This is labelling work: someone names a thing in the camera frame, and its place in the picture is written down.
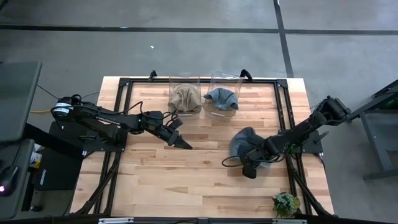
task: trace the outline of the clear plastic container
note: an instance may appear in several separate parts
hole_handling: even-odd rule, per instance
[[[201,111],[200,76],[181,73],[169,77],[169,111],[184,118],[199,118]]]
[[[234,97],[236,97],[237,103],[242,81],[243,80],[239,75],[232,75],[224,72],[213,72],[207,95],[211,95],[212,91],[218,91],[219,93],[220,91],[223,91],[223,93],[227,94],[222,95],[228,96],[228,98],[233,97],[232,95],[234,95]],[[210,118],[224,118],[220,120],[228,121],[231,119],[232,116],[236,114],[237,109],[234,109],[233,107],[237,108],[239,106],[238,104],[230,104],[230,102],[232,101],[225,101],[225,98],[221,99],[219,103],[213,101],[213,99],[206,99],[203,104],[203,109],[205,109],[205,111],[207,112],[206,115]]]

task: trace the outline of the dark gray cloth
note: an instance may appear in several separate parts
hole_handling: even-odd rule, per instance
[[[207,100],[212,100],[213,106],[220,110],[228,110],[230,108],[238,110],[238,98],[231,90],[217,88],[203,96]]]
[[[246,127],[236,133],[229,143],[230,156],[242,155],[253,150],[254,146],[249,143],[249,137],[254,135],[256,135],[256,132],[252,127]],[[269,163],[262,162],[260,166],[268,167]]]

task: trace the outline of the sticker label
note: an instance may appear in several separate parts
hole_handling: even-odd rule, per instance
[[[57,103],[57,105],[55,105],[55,106],[57,107],[57,106],[71,106],[71,105],[67,104],[67,103]],[[73,110],[72,107],[70,107],[69,109],[68,108],[57,108],[57,109],[54,109],[54,112],[69,113],[70,109]]]

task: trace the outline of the yellow cable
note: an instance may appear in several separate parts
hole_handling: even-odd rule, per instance
[[[30,111],[31,113],[48,113],[48,112],[50,112],[51,110],[50,109],[48,109],[48,110],[43,110],[43,111]]]

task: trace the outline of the tan towel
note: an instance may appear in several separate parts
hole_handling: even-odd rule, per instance
[[[176,87],[167,106],[171,111],[199,113],[201,110],[200,94],[197,87],[184,83]]]

